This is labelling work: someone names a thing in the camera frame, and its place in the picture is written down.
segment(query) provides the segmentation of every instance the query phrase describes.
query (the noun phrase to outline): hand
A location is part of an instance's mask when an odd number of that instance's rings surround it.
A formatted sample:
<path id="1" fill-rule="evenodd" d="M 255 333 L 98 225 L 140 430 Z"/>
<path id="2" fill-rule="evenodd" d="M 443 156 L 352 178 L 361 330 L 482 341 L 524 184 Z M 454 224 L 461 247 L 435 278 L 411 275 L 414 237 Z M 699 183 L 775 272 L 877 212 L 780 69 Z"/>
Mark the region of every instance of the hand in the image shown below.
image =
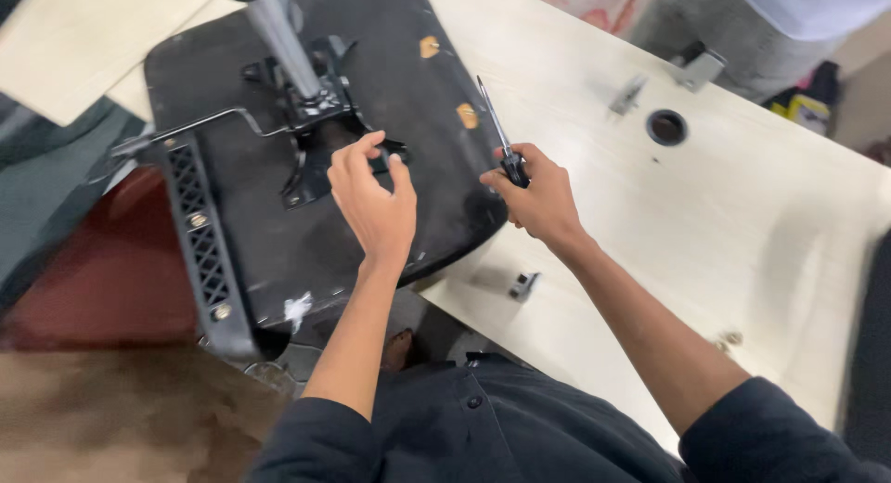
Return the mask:
<path id="1" fill-rule="evenodd" d="M 551 250 L 579 235 L 586 237 L 578 220 L 566 169 L 558 167 L 531 143 L 512 144 L 510 148 L 526 159 L 524 168 L 529 175 L 529 188 L 510 183 L 500 168 L 479 177 L 479 181 L 502 195 L 508 207 L 508 220 L 517 228 L 525 227 Z M 503 155 L 502 149 L 497 148 L 496 158 Z"/>
<path id="2" fill-rule="evenodd" d="M 396 154 L 389 157 L 393 193 L 372 175 L 368 159 L 381 155 L 376 146 L 383 140 L 384 132 L 375 132 L 334 152 L 328 180 L 334 201 L 365 250 L 362 264 L 402 272 L 414 238 L 417 197 L 408 167 Z"/>

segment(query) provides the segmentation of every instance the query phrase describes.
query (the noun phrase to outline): right hand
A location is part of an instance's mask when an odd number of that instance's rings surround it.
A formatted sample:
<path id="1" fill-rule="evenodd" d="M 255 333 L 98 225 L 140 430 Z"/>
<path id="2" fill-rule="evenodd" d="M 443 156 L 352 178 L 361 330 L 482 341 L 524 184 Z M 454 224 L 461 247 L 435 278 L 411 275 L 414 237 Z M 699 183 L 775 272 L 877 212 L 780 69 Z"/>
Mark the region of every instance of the right hand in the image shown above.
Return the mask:
<path id="1" fill-rule="evenodd" d="M 551 250 L 565 241 L 587 236 L 575 209 L 569 172 L 531 143 L 512 144 L 510 148 L 526 159 L 524 169 L 529 175 L 529 188 L 510 183 L 499 168 L 479 177 L 480 182 L 502 195 L 509 211 L 508 220 L 517 228 L 525 227 Z M 502 148 L 497 148 L 496 157 L 503 155 Z"/>

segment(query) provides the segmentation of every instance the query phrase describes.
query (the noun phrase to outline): left hand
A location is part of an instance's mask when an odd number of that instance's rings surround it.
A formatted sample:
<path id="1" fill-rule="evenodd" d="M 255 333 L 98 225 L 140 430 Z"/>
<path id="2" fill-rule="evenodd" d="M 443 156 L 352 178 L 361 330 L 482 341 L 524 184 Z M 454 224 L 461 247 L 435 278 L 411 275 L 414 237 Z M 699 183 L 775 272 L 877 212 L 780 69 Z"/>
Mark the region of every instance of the left hand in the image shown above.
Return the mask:
<path id="1" fill-rule="evenodd" d="M 396 154 L 389 156 L 393 193 L 374 178 L 369 158 L 378 158 L 384 132 L 363 136 L 359 142 L 331 155 L 328 180 L 331 195 L 365 250 L 363 264 L 402 272 L 414 238 L 417 196 L 408 167 Z"/>

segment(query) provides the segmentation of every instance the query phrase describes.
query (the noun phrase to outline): black shirt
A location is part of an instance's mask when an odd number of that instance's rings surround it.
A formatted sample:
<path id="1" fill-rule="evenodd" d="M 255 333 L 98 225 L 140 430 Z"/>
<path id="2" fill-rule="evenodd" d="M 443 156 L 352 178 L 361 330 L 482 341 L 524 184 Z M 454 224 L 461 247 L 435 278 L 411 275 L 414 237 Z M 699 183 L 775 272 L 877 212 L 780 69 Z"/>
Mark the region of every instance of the black shirt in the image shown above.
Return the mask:
<path id="1" fill-rule="evenodd" d="M 249 480 L 680 481 L 678 463 L 633 420 L 572 386 L 493 354 L 384 378 L 373 421 L 296 400 Z M 764 379 L 738 386 L 681 438 L 711 481 L 891 481 Z"/>

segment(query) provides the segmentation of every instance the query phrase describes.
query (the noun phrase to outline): screwdriver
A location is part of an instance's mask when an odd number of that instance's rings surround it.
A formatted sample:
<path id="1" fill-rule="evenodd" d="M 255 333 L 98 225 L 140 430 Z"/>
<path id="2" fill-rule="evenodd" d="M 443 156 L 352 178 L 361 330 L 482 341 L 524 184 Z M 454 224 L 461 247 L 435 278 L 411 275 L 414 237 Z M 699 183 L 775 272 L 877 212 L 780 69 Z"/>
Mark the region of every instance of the screwdriver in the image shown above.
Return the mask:
<path id="1" fill-rule="evenodd" d="M 483 80 L 479 76 L 477 76 L 477 82 L 479 83 L 479 90 L 483 93 L 485 108 L 488 109 L 489 115 L 492 117 L 492 122 L 496 126 L 496 132 L 498 132 L 498 138 L 501 139 L 502 147 L 504 148 L 502 168 L 507 174 L 510 183 L 526 189 L 529 187 L 529 176 L 526 175 L 526 170 L 523 169 L 523 158 L 510 149 L 510 142 L 507 142 L 507 136 L 504 134 L 501 123 L 498 122 L 498 116 L 495 108 L 492 107 L 492 99 L 489 98 L 489 92 L 485 90 Z"/>

